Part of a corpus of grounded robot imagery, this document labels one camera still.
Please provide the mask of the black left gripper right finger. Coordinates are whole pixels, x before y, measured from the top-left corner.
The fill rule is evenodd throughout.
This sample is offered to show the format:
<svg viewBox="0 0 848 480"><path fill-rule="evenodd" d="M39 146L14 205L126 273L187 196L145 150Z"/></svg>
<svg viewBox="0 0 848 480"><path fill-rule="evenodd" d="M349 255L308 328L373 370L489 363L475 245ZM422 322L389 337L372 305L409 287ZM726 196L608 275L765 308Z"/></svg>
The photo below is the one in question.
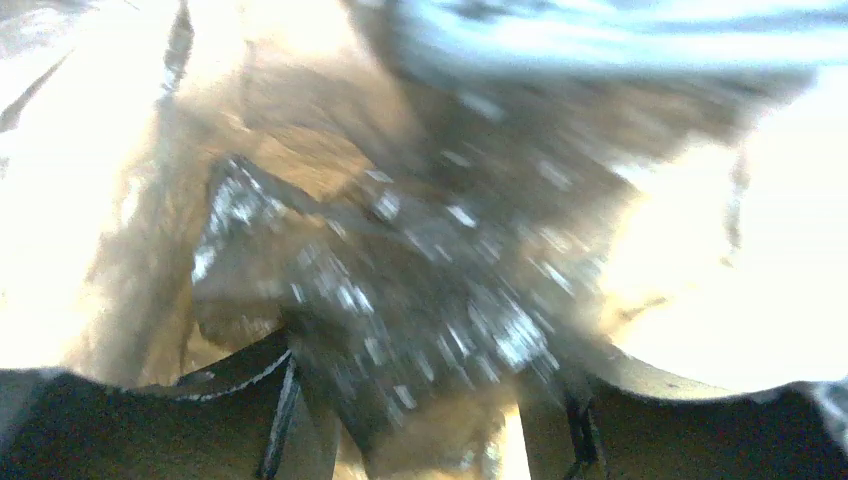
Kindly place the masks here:
<svg viewBox="0 0 848 480"><path fill-rule="evenodd" d="M625 356L519 379L535 479L843 479L847 451L800 387L733 394Z"/></svg>

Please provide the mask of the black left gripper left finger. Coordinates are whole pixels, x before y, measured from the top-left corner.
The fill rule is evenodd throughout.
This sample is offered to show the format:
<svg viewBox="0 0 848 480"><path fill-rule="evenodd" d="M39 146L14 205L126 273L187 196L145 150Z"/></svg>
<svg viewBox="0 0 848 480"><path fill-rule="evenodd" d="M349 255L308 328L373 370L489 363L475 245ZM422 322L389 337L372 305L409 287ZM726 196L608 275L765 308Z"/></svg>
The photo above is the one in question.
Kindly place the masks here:
<svg viewBox="0 0 848 480"><path fill-rule="evenodd" d="M173 385L1 374L5 479L329 479L338 442L280 331Z"/></svg>

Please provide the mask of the dark translucent trash bag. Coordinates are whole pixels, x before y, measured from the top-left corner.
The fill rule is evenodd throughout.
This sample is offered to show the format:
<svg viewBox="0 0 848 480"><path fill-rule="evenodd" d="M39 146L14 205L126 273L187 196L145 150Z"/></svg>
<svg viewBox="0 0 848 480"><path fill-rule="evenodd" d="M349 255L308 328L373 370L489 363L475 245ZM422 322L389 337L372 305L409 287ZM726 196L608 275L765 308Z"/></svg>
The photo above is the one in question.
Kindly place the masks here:
<svg viewBox="0 0 848 480"><path fill-rule="evenodd" d="M99 225L64 365L143 382L185 293L205 338L283 329L365 450L437 405L527 375L585 398L618 379L624 332L703 292L740 246L740 141L810 69L494 83L484 119L396 79L348 36L326 55L264 48L272 133L353 154L265 161L204 151L194 33L90 43L84 110L127 126L123 193Z"/></svg>

